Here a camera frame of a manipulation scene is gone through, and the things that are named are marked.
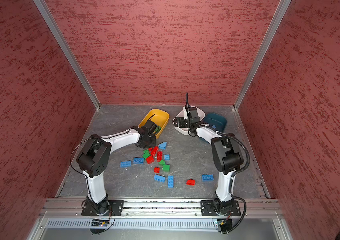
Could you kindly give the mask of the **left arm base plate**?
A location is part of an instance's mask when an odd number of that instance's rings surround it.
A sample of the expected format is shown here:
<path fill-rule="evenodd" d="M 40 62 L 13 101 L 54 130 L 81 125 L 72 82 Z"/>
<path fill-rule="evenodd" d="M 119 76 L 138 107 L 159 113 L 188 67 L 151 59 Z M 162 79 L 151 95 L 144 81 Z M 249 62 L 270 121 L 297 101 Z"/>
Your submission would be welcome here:
<path fill-rule="evenodd" d="M 87 198 L 82 205 L 82 216 L 121 216 L 124 200 L 103 200 L 95 204 Z"/>

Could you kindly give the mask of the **blue sloped lego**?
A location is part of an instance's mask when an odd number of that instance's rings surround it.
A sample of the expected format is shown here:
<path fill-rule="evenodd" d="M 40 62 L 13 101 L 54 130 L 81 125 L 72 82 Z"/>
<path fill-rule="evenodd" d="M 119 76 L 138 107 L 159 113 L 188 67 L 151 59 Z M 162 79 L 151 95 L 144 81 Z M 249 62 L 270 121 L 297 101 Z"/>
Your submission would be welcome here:
<path fill-rule="evenodd" d="M 167 146 L 167 142 L 163 142 L 163 143 L 160 143 L 158 145 L 158 148 L 161 149 L 161 150 L 165 150 L 166 149 L 166 146 Z"/>

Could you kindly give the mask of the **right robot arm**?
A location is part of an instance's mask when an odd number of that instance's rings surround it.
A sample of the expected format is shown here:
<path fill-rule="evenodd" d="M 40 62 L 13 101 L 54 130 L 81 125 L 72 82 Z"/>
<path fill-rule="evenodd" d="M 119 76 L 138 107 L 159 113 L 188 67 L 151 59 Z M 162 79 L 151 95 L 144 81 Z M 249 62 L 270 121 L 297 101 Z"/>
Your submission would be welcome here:
<path fill-rule="evenodd" d="M 202 207 L 221 216 L 231 213 L 236 207 L 232 197 L 233 183 L 246 157 L 241 152 L 245 148 L 242 142 L 232 133 L 223 133 L 226 124 L 224 117 L 205 114 L 189 104 L 173 119 L 175 129 L 181 134 L 198 137 L 211 145 L 213 162 L 219 172 L 218 187 L 215 199 L 203 203 Z"/>

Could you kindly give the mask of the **red sloped lego front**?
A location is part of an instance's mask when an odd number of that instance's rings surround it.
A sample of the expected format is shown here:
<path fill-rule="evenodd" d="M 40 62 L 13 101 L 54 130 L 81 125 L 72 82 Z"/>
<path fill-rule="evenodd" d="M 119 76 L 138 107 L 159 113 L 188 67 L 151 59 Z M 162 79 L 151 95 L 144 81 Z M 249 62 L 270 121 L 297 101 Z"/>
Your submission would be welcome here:
<path fill-rule="evenodd" d="M 194 186 L 194 185 L 196 184 L 196 181 L 195 181 L 194 179 L 188 179 L 187 182 L 186 182 L 186 184 L 187 184 L 188 186 Z"/>

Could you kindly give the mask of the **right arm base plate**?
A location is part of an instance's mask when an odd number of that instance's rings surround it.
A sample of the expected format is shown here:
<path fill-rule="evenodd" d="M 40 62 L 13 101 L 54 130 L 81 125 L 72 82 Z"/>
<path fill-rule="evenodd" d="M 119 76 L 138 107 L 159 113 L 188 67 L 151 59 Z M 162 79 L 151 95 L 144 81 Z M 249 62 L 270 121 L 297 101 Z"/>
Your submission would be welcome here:
<path fill-rule="evenodd" d="M 241 210 L 238 201 L 231 199 L 230 201 L 221 202 L 219 199 L 202 200 L 201 213 L 202 216 L 234 216 L 239 217 Z"/>

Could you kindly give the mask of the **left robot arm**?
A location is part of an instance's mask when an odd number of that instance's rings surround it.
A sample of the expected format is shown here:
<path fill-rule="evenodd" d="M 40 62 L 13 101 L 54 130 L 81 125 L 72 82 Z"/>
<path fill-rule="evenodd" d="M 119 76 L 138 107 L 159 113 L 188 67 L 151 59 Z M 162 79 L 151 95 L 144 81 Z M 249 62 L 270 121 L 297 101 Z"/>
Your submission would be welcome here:
<path fill-rule="evenodd" d="M 77 155 L 76 162 L 85 176 L 88 194 L 85 206 L 98 216 L 110 212 L 108 195 L 104 186 L 103 173 L 107 168 L 110 154 L 128 145 L 139 148 L 153 148 L 156 135 L 161 127 L 152 120 L 139 127 L 133 126 L 124 132 L 110 136 L 91 135 Z"/>

